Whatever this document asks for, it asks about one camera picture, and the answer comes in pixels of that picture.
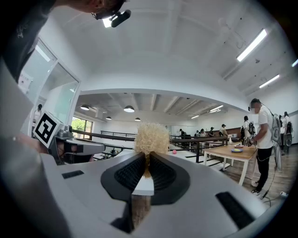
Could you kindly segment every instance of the blue object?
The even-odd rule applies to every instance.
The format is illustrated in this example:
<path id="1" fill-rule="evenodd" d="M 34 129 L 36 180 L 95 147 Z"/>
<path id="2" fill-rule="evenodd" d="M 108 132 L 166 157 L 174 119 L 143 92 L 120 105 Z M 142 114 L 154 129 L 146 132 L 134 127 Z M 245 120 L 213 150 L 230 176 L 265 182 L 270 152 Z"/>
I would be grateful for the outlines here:
<path id="1" fill-rule="evenodd" d="M 237 148 L 231 150 L 231 152 L 234 152 L 234 153 L 240 153 L 242 151 L 243 149 L 237 149 Z"/>

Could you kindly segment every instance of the white sneaker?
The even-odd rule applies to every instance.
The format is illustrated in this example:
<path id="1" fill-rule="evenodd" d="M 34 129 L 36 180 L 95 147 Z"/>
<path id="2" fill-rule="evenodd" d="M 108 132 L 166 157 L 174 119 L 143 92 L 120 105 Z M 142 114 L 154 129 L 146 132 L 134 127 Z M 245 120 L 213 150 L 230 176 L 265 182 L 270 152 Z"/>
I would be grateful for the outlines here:
<path id="1" fill-rule="evenodd" d="M 256 196 L 260 195 L 260 192 L 258 192 L 256 189 L 252 190 L 251 192 L 253 195 L 256 195 Z"/>
<path id="2" fill-rule="evenodd" d="M 259 185 L 259 181 L 252 181 L 251 186 L 257 187 Z"/>

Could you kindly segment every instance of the window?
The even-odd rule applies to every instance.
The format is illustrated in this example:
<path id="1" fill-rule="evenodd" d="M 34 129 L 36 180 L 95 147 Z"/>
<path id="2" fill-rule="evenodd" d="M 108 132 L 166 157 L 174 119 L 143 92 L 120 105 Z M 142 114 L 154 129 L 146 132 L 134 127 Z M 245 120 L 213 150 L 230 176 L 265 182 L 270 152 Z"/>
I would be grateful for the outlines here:
<path id="1" fill-rule="evenodd" d="M 83 132 L 92 132 L 92 121 L 87 121 L 78 117 L 73 117 L 71 122 L 71 126 L 74 130 L 83 131 Z M 89 139 L 92 140 L 92 136 L 83 135 L 79 133 L 74 133 L 74 137 L 81 139 Z"/>

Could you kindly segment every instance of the power strip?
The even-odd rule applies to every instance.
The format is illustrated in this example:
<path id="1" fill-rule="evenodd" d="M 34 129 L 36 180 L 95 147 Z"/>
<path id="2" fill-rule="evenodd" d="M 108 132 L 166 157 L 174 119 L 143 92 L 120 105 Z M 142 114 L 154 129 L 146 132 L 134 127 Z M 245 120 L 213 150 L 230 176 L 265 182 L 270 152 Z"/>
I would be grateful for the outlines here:
<path id="1" fill-rule="evenodd" d="M 289 194 L 286 192 L 281 192 L 280 196 L 282 196 L 283 198 L 287 198 L 289 196 Z"/>

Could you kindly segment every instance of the railing post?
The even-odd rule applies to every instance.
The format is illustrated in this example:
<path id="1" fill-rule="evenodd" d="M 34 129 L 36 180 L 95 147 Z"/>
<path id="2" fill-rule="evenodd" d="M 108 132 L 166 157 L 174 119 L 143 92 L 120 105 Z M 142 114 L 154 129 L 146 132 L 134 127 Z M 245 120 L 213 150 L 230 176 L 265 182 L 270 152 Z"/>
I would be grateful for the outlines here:
<path id="1" fill-rule="evenodd" d="M 196 142 L 196 163 L 199 163 L 199 157 L 200 157 L 200 142 Z"/>

